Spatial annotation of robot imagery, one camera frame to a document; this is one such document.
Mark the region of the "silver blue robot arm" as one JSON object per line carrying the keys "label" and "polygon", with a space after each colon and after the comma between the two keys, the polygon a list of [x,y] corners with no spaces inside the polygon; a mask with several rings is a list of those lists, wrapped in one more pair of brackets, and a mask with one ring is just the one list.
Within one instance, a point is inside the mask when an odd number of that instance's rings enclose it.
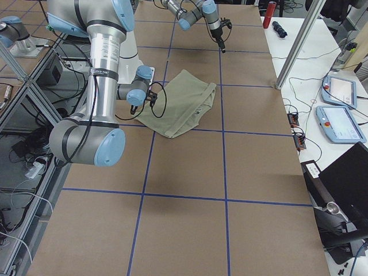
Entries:
{"label": "silver blue robot arm", "polygon": [[123,66],[120,50],[136,53],[135,18],[130,1],[48,1],[51,27],[90,40],[86,104],[58,122],[49,137],[52,153],[64,163],[100,167],[116,164],[125,149],[125,133],[115,118],[118,99],[132,109],[144,104],[152,70],[141,62]]}
{"label": "silver blue robot arm", "polygon": [[[188,30],[204,19],[211,39],[224,53],[226,39],[223,27],[232,29],[231,20],[221,18],[215,1],[191,1],[193,8],[187,10],[183,1],[153,1],[158,9],[171,12],[182,30]],[[46,18],[52,30],[76,37],[91,37],[93,26],[112,30],[113,36],[133,32],[135,16],[131,1],[48,1]]]}

